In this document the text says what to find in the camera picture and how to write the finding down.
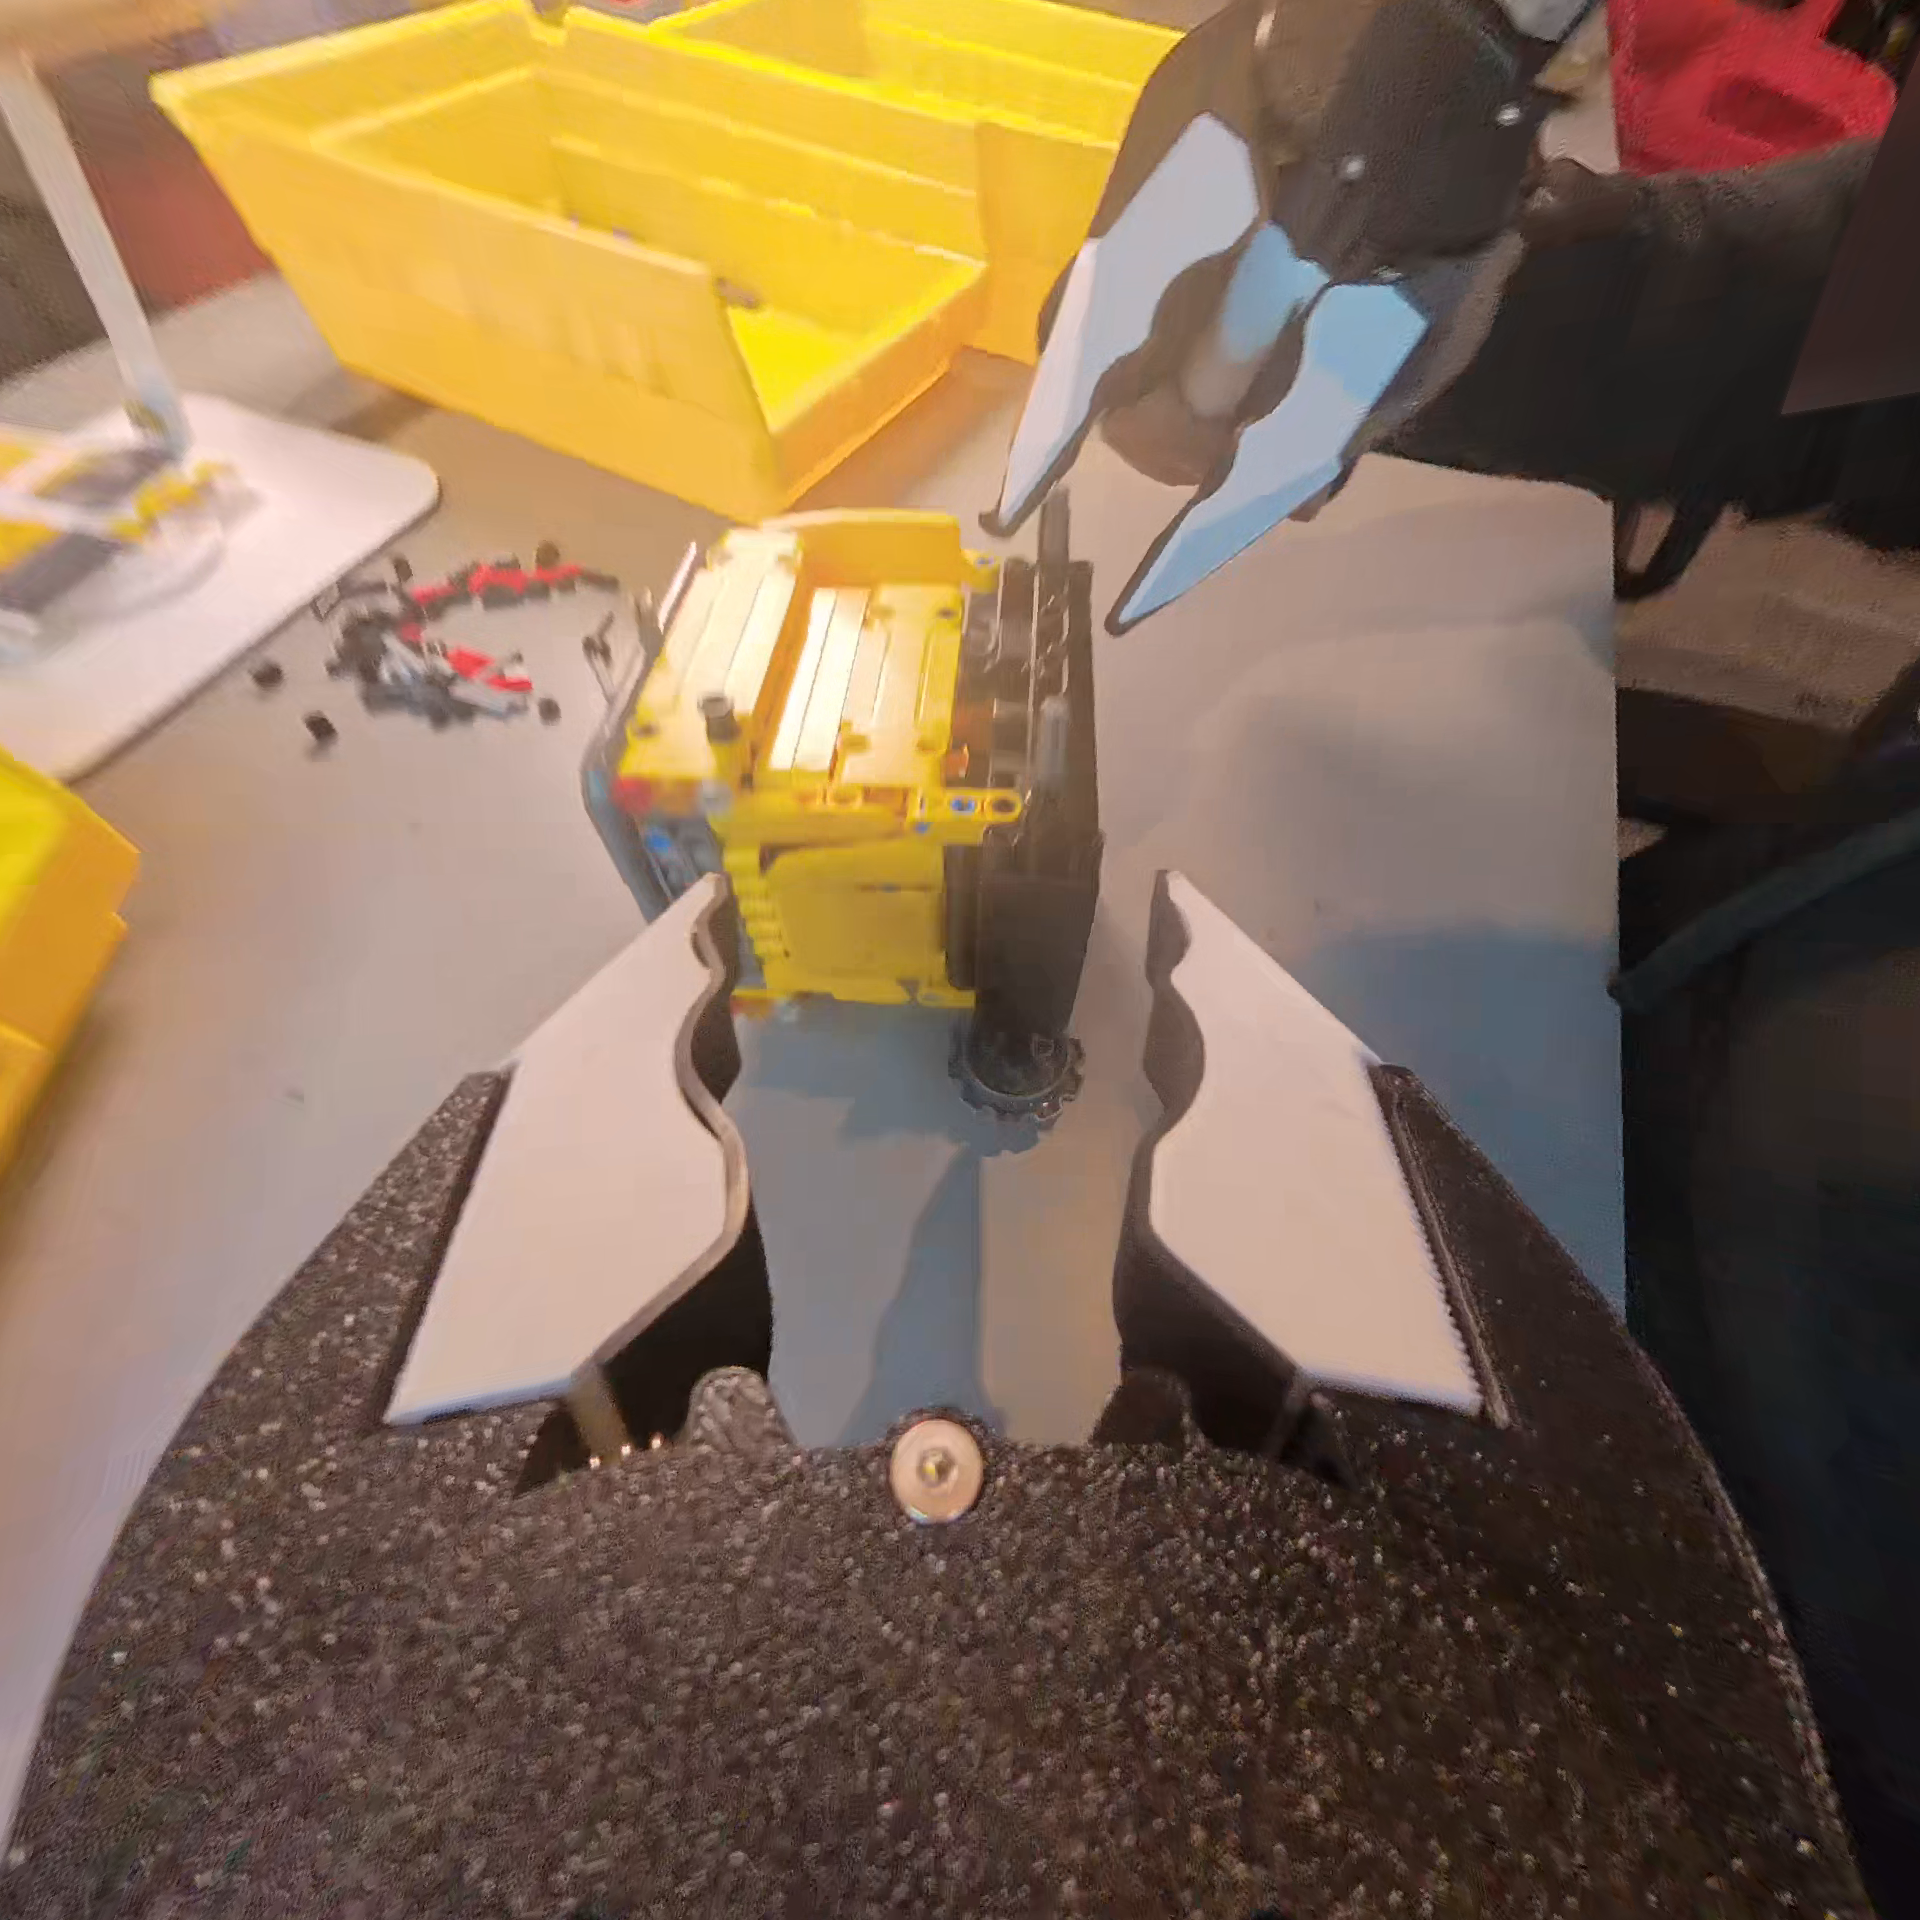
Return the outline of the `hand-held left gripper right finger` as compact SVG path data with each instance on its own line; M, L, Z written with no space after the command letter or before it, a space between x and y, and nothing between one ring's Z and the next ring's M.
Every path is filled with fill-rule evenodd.
M1123 1374L1217 1448L1337 1459L1328 1407L1497 1417L1472 1303L1386 1115L1386 1066L1183 873L1157 877L1141 1138L1118 1248Z

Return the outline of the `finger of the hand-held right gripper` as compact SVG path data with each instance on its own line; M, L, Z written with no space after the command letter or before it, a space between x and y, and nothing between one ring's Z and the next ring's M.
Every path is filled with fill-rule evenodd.
M1174 389L1224 446L1119 590L1109 631L1137 630L1326 495L1426 331L1400 279L1232 273Z
M1258 218L1246 137L1214 114L1194 114L1122 193L1118 211L1094 221L1065 275L998 498L985 515L989 536L1015 536L1104 414L1141 394L1163 307L1181 281L1229 262Z

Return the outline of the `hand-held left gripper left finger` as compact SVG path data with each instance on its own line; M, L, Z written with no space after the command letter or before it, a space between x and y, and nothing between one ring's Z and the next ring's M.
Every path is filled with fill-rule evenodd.
M681 1426L714 1369L766 1369L747 1154L723 1102L736 912L695 880L513 1050L385 1424L552 1405Z

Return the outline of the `black yellow toy brick vehicle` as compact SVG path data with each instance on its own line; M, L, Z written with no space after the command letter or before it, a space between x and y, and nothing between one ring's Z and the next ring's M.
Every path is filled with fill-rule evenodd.
M1086 1080L1102 861L1097 890L1022 872L1019 797L986 781L992 590L1030 557L975 552L944 513L691 544L634 606L582 798L645 920L726 882L737 1002L944 1011L962 1099L1037 1131Z

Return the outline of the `person's right forearm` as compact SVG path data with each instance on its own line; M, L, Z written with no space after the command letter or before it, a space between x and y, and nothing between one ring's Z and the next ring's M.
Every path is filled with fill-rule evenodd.
M1546 162L1478 352L1382 450L1618 506L1814 515L1912 553L1915 398L1784 411L1877 149L1665 177Z

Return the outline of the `grey desk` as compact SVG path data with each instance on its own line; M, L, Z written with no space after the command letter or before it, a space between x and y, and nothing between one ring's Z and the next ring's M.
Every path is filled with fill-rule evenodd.
M1183 873L1414 1070L1589 1279L1623 1282L1616 672L1603 511L1367 463L1097 638L1087 1082L1015 1152L935 1022L750 1022L736 1127L807 1448L952 1407L1081 1438L1115 1381L1141 946ZM3 1826L93 1578L229 1349L457 1082L622 950L585 818L579 630L517 646L543 726L434 733L322 690L298 615L80 782L138 851L127 937L3 1184Z

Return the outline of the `yellow plastic bin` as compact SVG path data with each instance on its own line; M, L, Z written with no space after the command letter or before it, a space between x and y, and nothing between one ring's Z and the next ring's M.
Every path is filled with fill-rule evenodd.
M1 1163L125 941L134 877L119 831L1 757Z
M1041 2L730 2L648 35L695 90L851 162L851 211L983 265L977 352L1030 366L1147 75L1174 32Z

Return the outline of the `red plastic bin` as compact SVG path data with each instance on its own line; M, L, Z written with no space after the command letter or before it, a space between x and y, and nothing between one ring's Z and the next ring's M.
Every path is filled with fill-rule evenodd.
M1841 2L1608 2L1621 171L1743 170L1880 137L1896 87L1833 41L1839 15Z

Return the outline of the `pile of small brick parts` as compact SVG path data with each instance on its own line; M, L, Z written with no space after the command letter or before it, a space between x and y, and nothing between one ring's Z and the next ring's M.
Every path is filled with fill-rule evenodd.
M614 635L631 623L633 597L599 567L571 561L555 543L533 559L513 553L469 561L438 575L417 571L401 553L345 575L309 603L327 651L323 683L350 693L362 714L409 717L434 733L562 721L559 698L543 688L517 646L469 635L482 623L533 614L579 614L582 659L609 688Z

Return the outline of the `yellow plastic box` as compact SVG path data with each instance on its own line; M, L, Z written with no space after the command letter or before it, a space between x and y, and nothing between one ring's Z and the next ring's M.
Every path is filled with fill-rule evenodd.
M734 521L986 309L971 131L587 9L457 6L151 86L351 374Z

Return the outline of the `sticker sheet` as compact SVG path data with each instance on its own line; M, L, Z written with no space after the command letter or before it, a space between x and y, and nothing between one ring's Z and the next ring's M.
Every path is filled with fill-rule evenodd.
M218 465L178 459L154 439L86 441L3 425L1 623L32 635L61 600L200 511Z

